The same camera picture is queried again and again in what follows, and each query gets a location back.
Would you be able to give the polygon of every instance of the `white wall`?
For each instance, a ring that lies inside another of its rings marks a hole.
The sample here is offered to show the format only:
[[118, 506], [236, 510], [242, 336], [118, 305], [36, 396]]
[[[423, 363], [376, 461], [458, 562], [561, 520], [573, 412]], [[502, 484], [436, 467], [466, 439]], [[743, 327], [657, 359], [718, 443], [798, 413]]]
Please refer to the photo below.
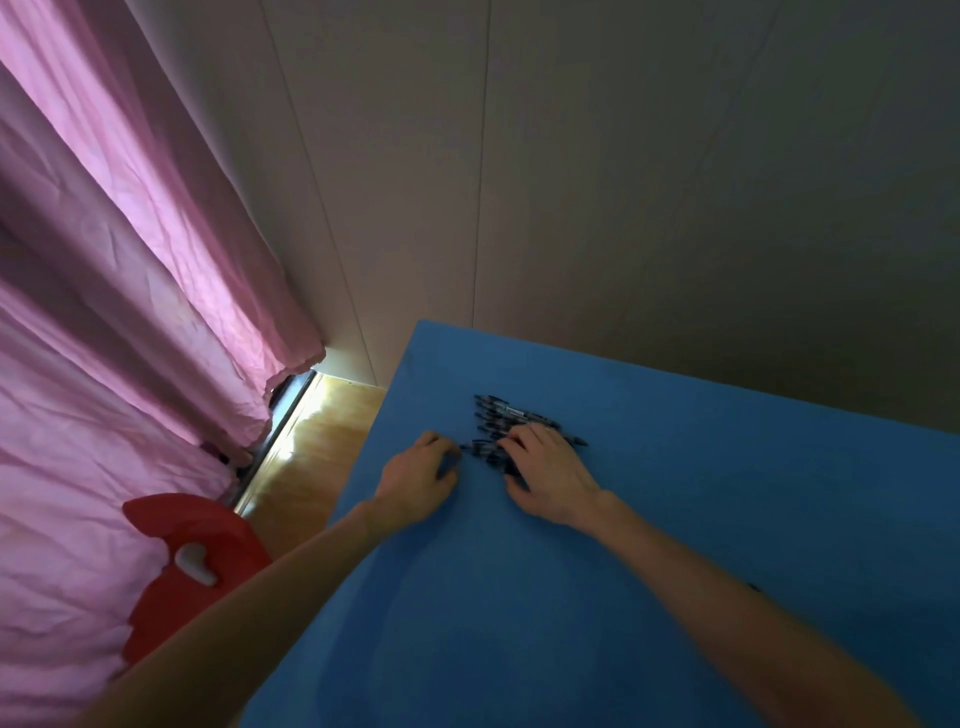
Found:
[[960, 6], [129, 2], [334, 373], [427, 317], [960, 430]]

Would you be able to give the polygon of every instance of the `wooden floor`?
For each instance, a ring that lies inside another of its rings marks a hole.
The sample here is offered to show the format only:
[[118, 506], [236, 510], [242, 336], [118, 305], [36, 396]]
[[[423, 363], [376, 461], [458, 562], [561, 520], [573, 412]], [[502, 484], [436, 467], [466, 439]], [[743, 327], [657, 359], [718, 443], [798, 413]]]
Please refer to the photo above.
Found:
[[326, 525], [386, 390], [316, 375], [237, 505], [275, 559]]

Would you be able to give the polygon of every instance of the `red chair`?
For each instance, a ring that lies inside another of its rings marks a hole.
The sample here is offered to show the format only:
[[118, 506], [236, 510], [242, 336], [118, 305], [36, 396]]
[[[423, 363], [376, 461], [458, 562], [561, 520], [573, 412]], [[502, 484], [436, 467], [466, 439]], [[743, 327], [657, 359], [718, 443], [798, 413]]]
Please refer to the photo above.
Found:
[[123, 656], [131, 665], [272, 563], [250, 525], [209, 498], [163, 493], [128, 500], [123, 512], [140, 533], [163, 539], [170, 553], [128, 619], [133, 631]]

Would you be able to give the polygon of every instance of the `pink curtain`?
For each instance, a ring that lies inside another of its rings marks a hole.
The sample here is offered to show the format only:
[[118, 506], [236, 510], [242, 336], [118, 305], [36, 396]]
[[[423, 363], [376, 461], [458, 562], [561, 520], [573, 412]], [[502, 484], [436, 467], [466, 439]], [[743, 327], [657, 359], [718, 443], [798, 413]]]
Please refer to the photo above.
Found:
[[0, 63], [0, 723], [61, 724], [165, 561], [120, 505], [324, 350], [122, 0], [0, 0]]

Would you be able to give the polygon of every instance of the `blue tabletop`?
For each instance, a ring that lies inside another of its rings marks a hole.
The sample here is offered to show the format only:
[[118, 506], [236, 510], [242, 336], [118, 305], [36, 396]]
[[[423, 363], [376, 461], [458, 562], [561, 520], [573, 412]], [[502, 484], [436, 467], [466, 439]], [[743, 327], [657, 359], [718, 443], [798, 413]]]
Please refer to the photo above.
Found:
[[[960, 438], [420, 322], [334, 519], [425, 429], [493, 394], [586, 438], [602, 487], [816, 625], [933, 726], [960, 725]], [[760, 725], [655, 599], [465, 457], [383, 544], [242, 726]]]

